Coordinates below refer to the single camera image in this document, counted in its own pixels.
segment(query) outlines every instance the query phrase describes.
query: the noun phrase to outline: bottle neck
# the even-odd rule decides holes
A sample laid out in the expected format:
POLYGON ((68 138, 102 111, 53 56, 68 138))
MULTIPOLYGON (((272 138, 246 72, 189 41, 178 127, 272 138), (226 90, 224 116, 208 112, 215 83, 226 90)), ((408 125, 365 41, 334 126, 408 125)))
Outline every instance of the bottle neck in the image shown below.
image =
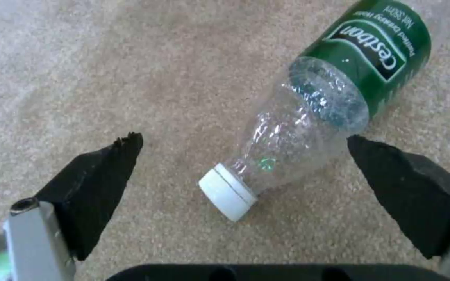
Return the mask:
POLYGON ((272 173, 260 169, 260 167, 244 158, 232 158, 223 164, 237 178, 242 180, 256 196, 266 189, 277 186, 277 181, 272 173))

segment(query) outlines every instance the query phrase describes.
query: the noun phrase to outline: plastic water bottle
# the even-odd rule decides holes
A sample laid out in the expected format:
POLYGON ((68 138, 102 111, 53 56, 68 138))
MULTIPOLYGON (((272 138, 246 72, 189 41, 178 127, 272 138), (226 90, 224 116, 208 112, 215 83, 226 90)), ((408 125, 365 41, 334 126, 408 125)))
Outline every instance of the plastic water bottle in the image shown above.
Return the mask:
POLYGON ((450 0, 357 2, 275 79, 236 152, 199 181, 201 190, 239 220, 265 189, 345 149, 449 32, 450 0))

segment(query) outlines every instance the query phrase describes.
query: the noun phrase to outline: floor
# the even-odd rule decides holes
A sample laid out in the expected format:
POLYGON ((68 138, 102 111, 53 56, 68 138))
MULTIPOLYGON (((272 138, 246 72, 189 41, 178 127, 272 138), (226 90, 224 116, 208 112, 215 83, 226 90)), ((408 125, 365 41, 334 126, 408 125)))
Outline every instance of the floor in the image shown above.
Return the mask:
MULTIPOLYGON (((141 263, 407 263, 346 153, 237 224, 196 186, 274 73, 353 0, 0 0, 0 226, 74 156, 142 132, 123 200, 77 280, 141 263)), ((450 41, 366 135, 450 171, 450 41)))

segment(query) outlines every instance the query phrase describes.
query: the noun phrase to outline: screw hole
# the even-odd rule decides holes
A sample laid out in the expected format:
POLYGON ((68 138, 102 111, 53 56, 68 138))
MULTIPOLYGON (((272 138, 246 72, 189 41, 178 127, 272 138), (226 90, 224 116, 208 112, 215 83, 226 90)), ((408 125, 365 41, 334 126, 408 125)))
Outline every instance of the screw hole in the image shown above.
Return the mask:
POLYGON ((329 267, 322 272, 322 281, 352 281, 342 269, 329 267))
POLYGON ((209 276, 209 281, 236 281, 236 275, 232 270, 220 267, 209 276))

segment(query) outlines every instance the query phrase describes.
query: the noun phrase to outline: black plastic part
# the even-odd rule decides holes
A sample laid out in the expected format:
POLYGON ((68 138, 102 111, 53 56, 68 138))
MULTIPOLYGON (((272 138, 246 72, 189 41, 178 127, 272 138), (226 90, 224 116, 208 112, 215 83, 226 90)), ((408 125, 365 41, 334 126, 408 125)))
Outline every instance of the black plastic part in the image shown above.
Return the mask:
POLYGON ((355 163, 380 204, 425 258, 450 245, 450 173, 422 155, 360 136, 348 139, 355 163))
POLYGON ((140 265, 107 281, 450 281, 407 265, 140 265))
POLYGON ((143 138, 129 133, 99 151, 74 158, 37 194, 54 205, 69 251, 85 260, 119 204, 143 138))

